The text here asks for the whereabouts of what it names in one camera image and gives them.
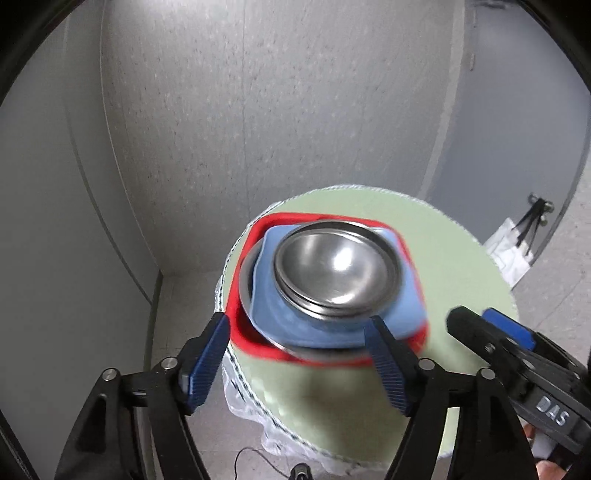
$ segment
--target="black strap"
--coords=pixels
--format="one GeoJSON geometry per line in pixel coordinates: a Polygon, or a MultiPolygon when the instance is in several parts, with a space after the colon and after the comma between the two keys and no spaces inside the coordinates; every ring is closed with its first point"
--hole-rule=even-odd
{"type": "Polygon", "coordinates": [[[538,231],[538,227],[540,226],[540,222],[542,221],[542,215],[544,214],[544,209],[546,207],[546,200],[543,198],[538,198],[531,208],[527,211],[527,213],[523,216],[523,218],[517,222],[517,225],[513,228],[513,230],[519,231],[519,236],[517,237],[517,248],[521,246],[521,244],[525,241],[528,233],[531,230],[532,225],[534,225],[534,229],[532,231],[532,235],[529,241],[529,247],[527,249],[527,254],[530,253],[531,245],[534,243],[535,234],[538,231]]]}

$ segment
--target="round table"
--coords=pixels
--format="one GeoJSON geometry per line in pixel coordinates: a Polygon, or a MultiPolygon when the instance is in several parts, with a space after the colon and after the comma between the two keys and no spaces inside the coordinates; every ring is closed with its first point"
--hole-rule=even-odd
{"type": "MultiPolygon", "coordinates": [[[[349,215],[396,229],[408,244],[424,290],[431,333],[420,356],[449,371],[473,374],[485,365],[447,334],[450,309],[464,305],[481,313],[494,307],[517,319],[510,289],[485,250],[468,231],[424,202],[389,190],[337,186],[275,204],[262,215],[271,212],[349,215]]],[[[218,307],[225,305],[248,230],[226,260],[218,307]]],[[[300,453],[373,468],[392,461],[407,419],[390,406],[372,367],[318,368],[267,361],[232,345],[228,355],[231,361],[225,365],[235,370],[232,375],[259,410],[257,420],[302,445],[300,453]]],[[[455,408],[448,412],[442,456],[453,449],[457,415],[455,408]]]]}

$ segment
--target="stainless steel bowl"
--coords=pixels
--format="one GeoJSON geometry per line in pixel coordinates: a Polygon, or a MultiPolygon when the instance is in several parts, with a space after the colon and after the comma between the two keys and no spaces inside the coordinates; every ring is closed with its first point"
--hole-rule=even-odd
{"type": "MultiPolygon", "coordinates": [[[[252,301],[252,273],[255,268],[256,259],[261,253],[262,239],[255,243],[242,261],[240,272],[238,274],[238,293],[242,307],[249,315],[252,301]]],[[[270,338],[269,342],[275,345],[279,350],[283,350],[290,355],[309,362],[318,362],[324,364],[340,364],[344,362],[354,362],[368,357],[368,351],[365,348],[306,348],[291,345],[282,345],[270,338]]]]}
{"type": "Polygon", "coordinates": [[[340,220],[290,232],[275,250],[273,269],[281,295],[320,320],[379,313],[396,299],[402,282],[394,247],[371,228],[340,220]]]}

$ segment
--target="speckled wall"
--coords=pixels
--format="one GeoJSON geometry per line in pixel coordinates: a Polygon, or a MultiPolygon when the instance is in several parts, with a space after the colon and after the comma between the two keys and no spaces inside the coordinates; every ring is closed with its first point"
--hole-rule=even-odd
{"type": "Polygon", "coordinates": [[[220,268],[253,216],[312,188],[417,195],[458,15],[461,0],[108,0],[113,146],[164,273],[220,268]]]}

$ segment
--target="red tray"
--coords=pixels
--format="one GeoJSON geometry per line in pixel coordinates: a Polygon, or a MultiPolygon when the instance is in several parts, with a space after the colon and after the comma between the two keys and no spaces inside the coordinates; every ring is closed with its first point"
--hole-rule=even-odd
{"type": "MultiPolygon", "coordinates": [[[[242,262],[244,261],[244,258],[246,257],[250,249],[255,245],[255,243],[257,243],[261,238],[263,238],[265,232],[269,230],[269,228],[277,225],[293,225],[295,223],[307,223],[315,222],[317,220],[330,219],[348,220],[350,222],[362,223],[363,225],[370,227],[382,227],[394,231],[394,233],[398,237],[398,240],[400,241],[402,252],[406,260],[415,272],[415,278],[417,279],[417,290],[424,304],[423,291],[421,289],[421,285],[418,280],[418,275],[416,273],[413,261],[410,257],[408,247],[406,246],[403,238],[398,234],[398,232],[393,230],[389,225],[386,225],[382,222],[377,222],[375,220],[339,215],[293,212],[272,213],[270,215],[266,215],[260,218],[252,225],[251,231],[249,232],[248,237],[246,238],[246,242],[244,243],[244,247],[242,248],[242,252],[240,253],[240,257],[236,265],[236,270],[234,271],[234,276],[232,278],[232,284],[230,285],[230,293],[228,295],[228,303],[226,305],[226,315],[230,319],[230,340],[232,341],[235,347],[239,348],[248,355],[280,362],[295,362],[298,364],[317,365],[325,367],[335,367],[342,365],[371,365],[371,358],[357,360],[355,362],[345,362],[342,364],[330,365],[318,364],[316,362],[309,362],[295,358],[291,356],[289,353],[279,350],[277,347],[269,343],[259,332],[256,331],[256,329],[252,326],[252,323],[248,319],[246,312],[242,308],[242,303],[240,302],[240,295],[238,293],[238,279],[240,267],[242,266],[242,262]]],[[[427,341],[428,330],[429,328],[427,319],[425,319],[424,326],[417,333],[406,339],[410,348],[413,349],[415,353],[418,353],[425,345],[425,342],[427,341]]]]}

